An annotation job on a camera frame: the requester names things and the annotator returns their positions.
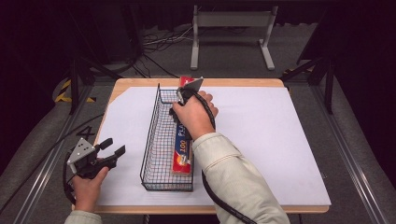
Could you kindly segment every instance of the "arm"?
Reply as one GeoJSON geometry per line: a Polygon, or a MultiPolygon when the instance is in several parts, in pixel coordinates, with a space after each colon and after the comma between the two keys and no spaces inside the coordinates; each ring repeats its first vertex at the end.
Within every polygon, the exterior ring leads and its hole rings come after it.
{"type": "Polygon", "coordinates": [[[104,167],[94,179],[82,179],[78,175],[73,177],[73,186],[76,193],[76,206],[67,218],[65,224],[87,223],[101,224],[100,216],[94,214],[96,201],[100,194],[102,182],[108,173],[104,167]]]}
{"type": "MultiPolygon", "coordinates": [[[[211,103],[213,96],[200,91],[212,114],[219,111],[211,103]]],[[[206,180],[215,194],[228,205],[257,223],[290,223],[264,178],[233,143],[215,133],[201,103],[195,97],[174,110],[189,130],[194,143],[193,153],[204,169],[206,180]]],[[[216,205],[221,223],[241,223],[216,205]]]]}

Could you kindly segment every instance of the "black mesh basket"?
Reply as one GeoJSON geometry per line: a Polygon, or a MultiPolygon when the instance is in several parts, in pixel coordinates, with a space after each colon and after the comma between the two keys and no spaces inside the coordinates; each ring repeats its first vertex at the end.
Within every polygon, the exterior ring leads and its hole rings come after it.
{"type": "Polygon", "coordinates": [[[191,159],[189,175],[177,175],[171,172],[177,124],[173,116],[169,115],[169,109],[175,101],[177,101],[176,90],[161,90],[158,85],[140,170],[140,179],[146,190],[192,191],[193,159],[191,159]]]}

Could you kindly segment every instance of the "hand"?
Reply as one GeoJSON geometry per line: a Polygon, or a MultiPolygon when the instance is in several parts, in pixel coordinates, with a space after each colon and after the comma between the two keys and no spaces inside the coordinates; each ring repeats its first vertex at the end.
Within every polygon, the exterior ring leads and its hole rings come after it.
{"type": "MultiPolygon", "coordinates": [[[[206,94],[204,91],[199,91],[198,94],[206,100],[213,116],[216,117],[219,110],[211,102],[213,100],[213,96],[211,94],[206,94]]],[[[189,130],[192,140],[195,140],[206,133],[215,132],[204,107],[195,96],[192,96],[184,106],[181,106],[178,103],[173,103],[173,109],[180,122],[187,128],[187,130],[189,130]]]]}
{"type": "Polygon", "coordinates": [[[107,173],[108,167],[104,167],[94,179],[83,179],[78,175],[73,177],[72,181],[76,194],[75,210],[94,212],[100,188],[107,173]]]}

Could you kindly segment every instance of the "white paper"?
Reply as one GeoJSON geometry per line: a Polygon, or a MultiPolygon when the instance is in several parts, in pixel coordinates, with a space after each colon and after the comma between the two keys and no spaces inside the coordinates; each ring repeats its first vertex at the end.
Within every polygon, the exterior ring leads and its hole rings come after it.
{"type": "MultiPolygon", "coordinates": [[[[219,109],[217,132],[230,138],[255,164],[281,205],[331,204],[286,88],[201,90],[214,95],[219,109]]],[[[197,162],[193,192],[146,191],[141,185],[140,169],[156,91],[156,87],[132,87],[108,106],[98,143],[111,137],[114,143],[110,148],[125,145],[126,153],[107,175],[98,205],[213,205],[197,162]]],[[[113,153],[107,149],[100,156],[113,153]]]]}

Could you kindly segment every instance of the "sleeve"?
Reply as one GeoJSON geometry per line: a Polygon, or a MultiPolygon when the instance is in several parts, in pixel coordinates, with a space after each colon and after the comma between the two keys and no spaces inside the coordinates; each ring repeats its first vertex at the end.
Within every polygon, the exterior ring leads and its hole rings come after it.
{"type": "MultiPolygon", "coordinates": [[[[194,157],[213,192],[256,223],[290,223],[255,166],[220,133],[208,133],[192,144],[194,157]]],[[[215,204],[221,223],[242,223],[215,204]]]]}
{"type": "Polygon", "coordinates": [[[84,211],[72,211],[64,224],[102,224],[99,215],[84,211]]]}

